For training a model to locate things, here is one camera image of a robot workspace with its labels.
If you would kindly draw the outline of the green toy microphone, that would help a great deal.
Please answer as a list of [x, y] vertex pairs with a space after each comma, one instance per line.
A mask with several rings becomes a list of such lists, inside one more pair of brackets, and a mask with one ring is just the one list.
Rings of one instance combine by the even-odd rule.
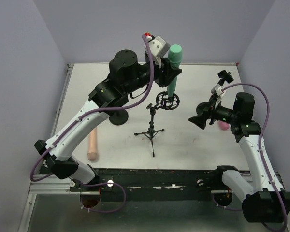
[[[179, 68], [183, 57], [182, 47], [178, 44], [173, 44], [168, 52], [168, 59], [173, 68]], [[168, 85], [168, 96], [173, 97], [176, 88], [177, 77]]]

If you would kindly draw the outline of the black round-base clip stand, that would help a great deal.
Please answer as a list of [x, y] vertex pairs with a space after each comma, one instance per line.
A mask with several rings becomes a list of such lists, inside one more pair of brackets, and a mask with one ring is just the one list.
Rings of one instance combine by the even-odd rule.
[[110, 122], [116, 126], [125, 124], [128, 119], [129, 114], [126, 110], [115, 111], [114, 114], [109, 117]]

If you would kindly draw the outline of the beige microphone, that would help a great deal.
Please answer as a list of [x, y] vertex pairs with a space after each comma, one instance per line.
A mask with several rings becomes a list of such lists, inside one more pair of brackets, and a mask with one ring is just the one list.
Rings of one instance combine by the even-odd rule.
[[93, 129], [88, 135], [88, 151], [87, 158], [89, 161], [96, 161], [98, 159], [98, 145], [97, 145], [97, 129]]

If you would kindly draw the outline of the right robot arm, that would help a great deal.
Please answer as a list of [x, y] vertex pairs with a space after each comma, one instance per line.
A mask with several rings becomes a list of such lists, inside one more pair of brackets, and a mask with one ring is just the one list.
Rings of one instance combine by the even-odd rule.
[[231, 132], [243, 151], [252, 177], [248, 183], [240, 172], [231, 166], [219, 166], [221, 181], [229, 187], [242, 203], [242, 211], [248, 222], [282, 223], [290, 211], [290, 192], [285, 191], [267, 156], [261, 127], [253, 121], [254, 97], [249, 93], [237, 93], [232, 109], [216, 103], [212, 96], [200, 103], [196, 116], [189, 121], [205, 129], [207, 121], [216, 120], [231, 126]]

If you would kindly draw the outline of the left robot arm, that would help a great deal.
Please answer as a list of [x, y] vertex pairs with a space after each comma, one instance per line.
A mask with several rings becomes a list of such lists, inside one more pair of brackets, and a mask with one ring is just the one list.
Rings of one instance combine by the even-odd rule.
[[153, 83], [168, 86], [182, 69], [172, 67], [168, 58], [155, 64], [146, 52], [146, 63], [138, 63], [134, 51], [117, 52], [109, 62], [107, 78], [96, 85], [82, 108], [59, 132], [48, 140], [38, 140], [36, 150], [58, 179], [72, 178], [88, 184], [96, 177], [93, 168], [73, 158], [76, 147], [102, 122], [116, 112], [134, 108], [149, 95]]

